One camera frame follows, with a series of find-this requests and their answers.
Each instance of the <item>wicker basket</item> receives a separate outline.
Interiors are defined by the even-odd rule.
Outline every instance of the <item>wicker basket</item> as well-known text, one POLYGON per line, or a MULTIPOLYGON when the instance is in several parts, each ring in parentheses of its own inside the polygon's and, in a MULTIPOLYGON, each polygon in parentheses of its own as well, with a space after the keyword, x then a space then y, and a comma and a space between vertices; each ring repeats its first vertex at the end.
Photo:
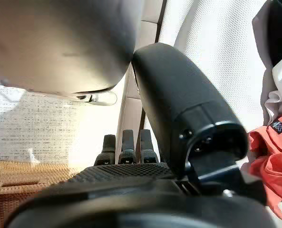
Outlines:
POLYGON ((68 180, 81 170, 59 164, 0 161, 0 228, 21 202, 51 184, 68 180))

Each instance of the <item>perforated fabric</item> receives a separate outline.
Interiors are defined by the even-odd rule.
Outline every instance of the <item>perforated fabric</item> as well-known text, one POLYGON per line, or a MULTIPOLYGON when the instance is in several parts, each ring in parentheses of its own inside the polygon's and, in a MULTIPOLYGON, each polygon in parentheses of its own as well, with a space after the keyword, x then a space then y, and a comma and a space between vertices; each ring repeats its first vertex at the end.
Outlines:
POLYGON ((194 0, 167 0, 159 42, 173 46, 194 0))

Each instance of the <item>logo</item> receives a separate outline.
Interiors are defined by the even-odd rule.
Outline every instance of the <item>logo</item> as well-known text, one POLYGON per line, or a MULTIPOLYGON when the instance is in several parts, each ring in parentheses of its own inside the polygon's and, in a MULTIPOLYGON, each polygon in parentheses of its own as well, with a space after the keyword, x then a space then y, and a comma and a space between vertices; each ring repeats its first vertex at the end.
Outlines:
POLYGON ((275 120, 273 123, 271 123, 270 125, 274 131, 276 131, 278 134, 282 133, 282 122, 280 122, 279 120, 275 120))

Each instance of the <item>orange cloth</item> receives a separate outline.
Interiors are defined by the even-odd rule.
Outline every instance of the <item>orange cloth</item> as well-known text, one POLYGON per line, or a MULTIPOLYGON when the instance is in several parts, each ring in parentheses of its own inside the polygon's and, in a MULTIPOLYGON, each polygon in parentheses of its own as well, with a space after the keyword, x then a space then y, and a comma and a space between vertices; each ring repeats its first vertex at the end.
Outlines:
POLYGON ((282 219, 278 207, 282 201, 282 133, 278 134, 271 124, 250 132, 249 140, 250 149, 257 156, 249 172, 262 178, 268 206, 282 219))

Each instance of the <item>textured rubber mat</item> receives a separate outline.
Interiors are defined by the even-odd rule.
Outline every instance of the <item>textured rubber mat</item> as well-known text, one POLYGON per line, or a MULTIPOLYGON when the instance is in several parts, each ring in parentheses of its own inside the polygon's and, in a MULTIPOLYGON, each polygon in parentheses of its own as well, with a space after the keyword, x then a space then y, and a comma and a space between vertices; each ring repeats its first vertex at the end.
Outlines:
POLYGON ((172 173, 166 163, 142 163, 92 166, 70 178, 69 182, 103 182, 126 177, 154 177, 161 179, 172 173))

